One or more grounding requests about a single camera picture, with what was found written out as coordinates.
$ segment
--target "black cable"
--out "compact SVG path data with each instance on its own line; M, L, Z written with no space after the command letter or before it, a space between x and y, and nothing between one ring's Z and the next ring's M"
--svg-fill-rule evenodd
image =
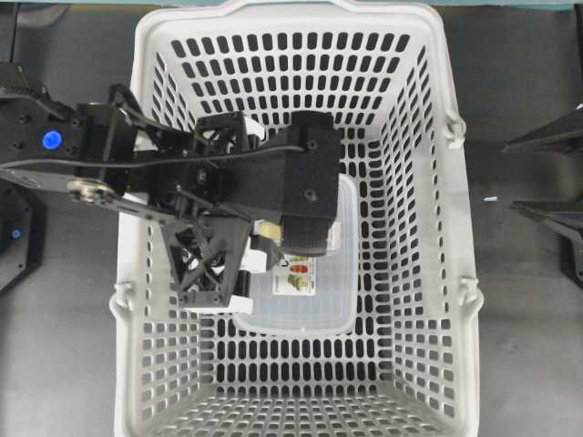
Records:
M16 29L18 28L18 12L20 11L20 4L15 4L14 11L14 23L12 24L12 41L10 42L10 62L15 60L15 48L16 48Z
M184 134L182 130L178 130L174 127L168 127L162 125L161 123L152 120L144 115L141 106L139 105L136 96L131 91L131 89L123 84L114 84L109 87L107 104L121 107L126 111L131 119L133 125L141 130L143 130L148 136L152 144L159 148L159 138L156 134L159 131L164 131L168 133ZM210 142L207 138L203 137L199 133L192 132L191 135L194 136L199 142L208 147Z
M583 68L583 8L575 5L575 18L577 24L577 49L579 51L579 66Z
M184 158L161 158L153 159L144 162L107 162L107 161L76 161L73 159L61 159L61 158L30 158L30 159L20 159L17 161L5 162L0 164L0 168L14 168L22 166L32 166L34 164L54 164L61 166L72 166L72 167L85 167L85 168L143 168L151 166L163 166L167 164L183 164L187 162L200 162L200 161L225 161L228 159L244 159L253 158L260 155L266 155L269 153L282 152L303 152L304 149L300 146L274 146L266 148L258 148L255 150L250 150L247 152L240 153L227 153L224 155L214 155L214 156L197 156L197 157L184 157Z

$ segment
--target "black metal stand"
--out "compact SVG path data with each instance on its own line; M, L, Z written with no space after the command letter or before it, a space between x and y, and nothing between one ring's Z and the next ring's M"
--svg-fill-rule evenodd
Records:
M0 181L0 291L27 270L32 217L22 194Z
M509 141L505 152L583 152L583 109ZM516 201L510 208L567 238L573 250L574 278L583 286L583 203Z

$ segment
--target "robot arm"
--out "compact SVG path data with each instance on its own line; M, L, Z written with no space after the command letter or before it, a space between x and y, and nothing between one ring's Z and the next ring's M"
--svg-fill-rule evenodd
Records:
M240 265L249 239L271 264L282 252L324 255L338 201L332 116L292 113L262 143L246 120L201 117L183 132L145 117L124 86L112 86L106 104L72 109L20 66L0 64L0 178L157 221L180 305L226 307L248 293ZM135 150L138 134L151 150ZM252 235L258 220L281 228L280 247Z

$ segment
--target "white plastic basket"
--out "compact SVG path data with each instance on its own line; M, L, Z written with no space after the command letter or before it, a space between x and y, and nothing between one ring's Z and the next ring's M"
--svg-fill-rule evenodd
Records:
M477 288L465 126L439 16L420 5L228 3L138 25L132 89L191 129L242 109L270 133L329 111L360 202L352 333L197 317L169 291L159 227L122 215L116 436L476 436Z

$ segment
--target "metal bolt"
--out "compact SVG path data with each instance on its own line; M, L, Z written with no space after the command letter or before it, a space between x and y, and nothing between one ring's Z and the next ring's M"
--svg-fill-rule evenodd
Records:
M316 194L316 192L311 189L308 188L303 192L303 196L306 198L306 200L308 200L308 202L313 203L316 200L318 200L318 195Z
M197 182L200 185L205 185L207 183L207 170L205 170L204 168L199 168L199 171L197 171Z

